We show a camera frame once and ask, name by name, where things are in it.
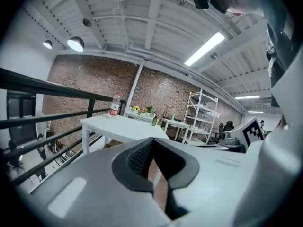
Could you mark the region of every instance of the red label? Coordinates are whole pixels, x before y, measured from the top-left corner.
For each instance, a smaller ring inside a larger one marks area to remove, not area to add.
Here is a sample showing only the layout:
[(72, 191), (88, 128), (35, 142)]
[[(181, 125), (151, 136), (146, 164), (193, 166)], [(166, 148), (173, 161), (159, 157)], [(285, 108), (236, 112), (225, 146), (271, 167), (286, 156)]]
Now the red label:
[(118, 110), (110, 109), (109, 114), (112, 116), (116, 116), (118, 114)]

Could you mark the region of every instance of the green plant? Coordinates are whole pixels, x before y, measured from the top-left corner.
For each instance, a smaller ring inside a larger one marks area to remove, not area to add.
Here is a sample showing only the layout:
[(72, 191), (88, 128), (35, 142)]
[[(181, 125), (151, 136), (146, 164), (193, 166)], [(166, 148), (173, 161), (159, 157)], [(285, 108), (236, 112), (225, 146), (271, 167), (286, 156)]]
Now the green plant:
[(152, 105), (146, 106), (147, 112), (151, 113), (152, 112)]

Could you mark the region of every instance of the potted plant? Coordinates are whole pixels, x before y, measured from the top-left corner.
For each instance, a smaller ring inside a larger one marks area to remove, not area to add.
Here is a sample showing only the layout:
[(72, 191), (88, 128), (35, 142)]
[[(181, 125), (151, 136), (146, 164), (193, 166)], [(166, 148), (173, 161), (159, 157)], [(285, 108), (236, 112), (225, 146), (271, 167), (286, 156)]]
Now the potted plant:
[(150, 116), (152, 112), (152, 105), (146, 106), (146, 109), (147, 109), (146, 116)]
[(146, 108), (143, 108), (142, 110), (141, 110), (141, 116), (146, 116), (146, 112), (147, 112), (147, 109)]
[(134, 114), (136, 114), (139, 109), (140, 109), (139, 106), (134, 106)]

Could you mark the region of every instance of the table top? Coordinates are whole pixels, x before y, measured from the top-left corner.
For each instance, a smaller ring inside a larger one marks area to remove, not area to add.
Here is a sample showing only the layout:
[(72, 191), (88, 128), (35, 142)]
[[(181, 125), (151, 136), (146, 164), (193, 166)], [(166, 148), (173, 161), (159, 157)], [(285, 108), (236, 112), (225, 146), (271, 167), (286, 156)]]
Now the table top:
[(125, 110), (124, 113), (131, 116), (131, 117), (135, 117), (135, 118), (138, 118), (138, 119), (143, 119), (143, 120), (150, 121), (150, 122), (152, 122), (152, 120), (153, 120), (153, 117), (141, 116), (139, 114), (134, 113), (132, 110), (129, 110), (129, 109)]
[(176, 126), (180, 126), (180, 127), (184, 127), (184, 128), (189, 128), (190, 127), (189, 124), (186, 124), (186, 123), (183, 123), (183, 122), (180, 122), (180, 121), (176, 121), (176, 120), (164, 119), (163, 118), (163, 121), (168, 123), (168, 124), (176, 125)]
[(120, 115), (111, 116), (107, 113), (81, 119), (80, 122), (96, 133), (123, 143), (148, 137), (169, 139), (159, 125), (152, 126), (152, 124)]

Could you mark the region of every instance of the green bottle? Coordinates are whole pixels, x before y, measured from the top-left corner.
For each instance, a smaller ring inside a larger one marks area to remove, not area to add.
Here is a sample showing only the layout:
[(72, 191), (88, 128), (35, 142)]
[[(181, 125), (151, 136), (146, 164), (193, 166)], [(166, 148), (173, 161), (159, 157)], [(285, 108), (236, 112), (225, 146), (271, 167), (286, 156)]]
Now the green bottle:
[(152, 125), (152, 126), (156, 126), (156, 124), (157, 124), (157, 116), (155, 116), (155, 117), (153, 118), (151, 125)]

